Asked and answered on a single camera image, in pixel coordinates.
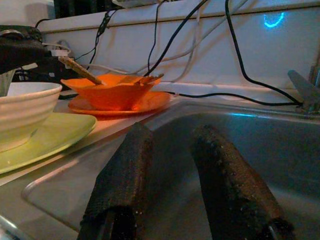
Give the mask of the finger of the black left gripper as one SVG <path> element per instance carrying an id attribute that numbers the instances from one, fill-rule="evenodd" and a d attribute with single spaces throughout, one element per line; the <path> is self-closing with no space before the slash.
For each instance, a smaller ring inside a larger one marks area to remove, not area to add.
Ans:
<path id="1" fill-rule="evenodd" d="M 10 40 L 35 40 L 42 43 L 41 32 L 32 26 L 1 25 L 0 37 Z"/>
<path id="2" fill-rule="evenodd" d="M 46 47 L 37 40 L 0 40 L 0 73 L 41 61 L 48 55 Z"/>

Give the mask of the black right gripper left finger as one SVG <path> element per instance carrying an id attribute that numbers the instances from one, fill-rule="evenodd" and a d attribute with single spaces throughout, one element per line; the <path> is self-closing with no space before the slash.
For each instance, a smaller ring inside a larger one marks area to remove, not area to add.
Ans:
<path id="1" fill-rule="evenodd" d="M 152 131 L 133 124 L 96 177 L 77 239 L 142 239 L 153 146 Z"/>

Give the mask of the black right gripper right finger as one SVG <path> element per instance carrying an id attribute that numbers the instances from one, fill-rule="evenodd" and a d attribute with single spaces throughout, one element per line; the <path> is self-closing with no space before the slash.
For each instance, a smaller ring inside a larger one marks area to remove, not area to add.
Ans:
<path id="1" fill-rule="evenodd" d="M 211 125 L 192 132 L 195 163 L 212 239 L 293 240 L 294 227 L 262 177 Z"/>

